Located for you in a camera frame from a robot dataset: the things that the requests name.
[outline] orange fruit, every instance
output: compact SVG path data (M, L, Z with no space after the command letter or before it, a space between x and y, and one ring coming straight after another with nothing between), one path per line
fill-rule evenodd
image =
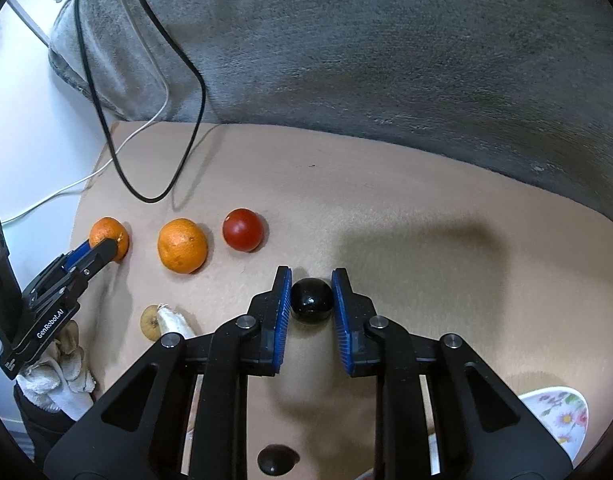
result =
M206 260L206 238L195 222L186 218L171 220L157 237L157 253L162 264L173 272L189 274Z
M109 216L100 218L93 224L93 227L91 227L89 245L95 247L104 240L104 238L112 238L118 243L118 253L115 258L113 258L113 261L119 262L128 251L128 232L126 228L115 218Z

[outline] beige tabletop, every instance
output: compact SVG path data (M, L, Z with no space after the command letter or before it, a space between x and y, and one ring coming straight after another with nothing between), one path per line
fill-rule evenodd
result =
M119 123L116 142L136 123ZM155 195L192 126L161 123L120 155L131 182ZM584 456L613 418L613 224L600 214L499 174L410 148L278 126L203 125L173 192L138 202L113 168L83 194L72 244L102 216L125 222L125 260L96 276L77 315L103 392L149 347L146 306L168 303L197 333L244 313L279 265L294 279L346 267L354 290L410 332L457 332L517 394L565 385L589 402ZM108 153L102 154L107 160ZM222 241L229 211L266 221L260 250ZM202 269L181 276L157 256L159 229L186 217L205 231ZM331 323L291 322L282 371L251 378L250 478L268 444L298 451L284 478L348 479L371 467L375 386L344 376Z

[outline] white floor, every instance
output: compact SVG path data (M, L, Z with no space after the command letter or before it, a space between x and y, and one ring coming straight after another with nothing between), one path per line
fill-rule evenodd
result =
M18 0L47 33L61 4ZM87 175L104 142L93 106L59 80L46 47L13 11L0 12L0 218ZM5 228L20 286L69 249L78 195L63 196ZM19 430L13 382L0 370L0 416Z

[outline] cherry tomato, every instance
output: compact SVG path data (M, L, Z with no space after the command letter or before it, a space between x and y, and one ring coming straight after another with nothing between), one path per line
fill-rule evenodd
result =
M264 237L264 226L260 217L248 209L231 211L222 224L224 241L236 251L253 251Z

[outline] metal screw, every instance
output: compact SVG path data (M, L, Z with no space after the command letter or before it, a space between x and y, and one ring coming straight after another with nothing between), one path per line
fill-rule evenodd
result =
M173 348L174 346L177 346L181 340L182 337L180 337L180 334L176 334L175 332L169 332L162 336L162 338L160 339L160 343L165 348Z
M386 328L389 325L389 320L384 316L373 316L369 319L369 325L373 328Z
M442 338L442 342L449 348L460 348L462 346L462 338L458 334L446 334Z
M257 320L253 316L249 316L248 314L245 314L244 316L240 316L235 321L235 324L239 328L245 328L245 329L246 328L253 328L256 323L257 323Z

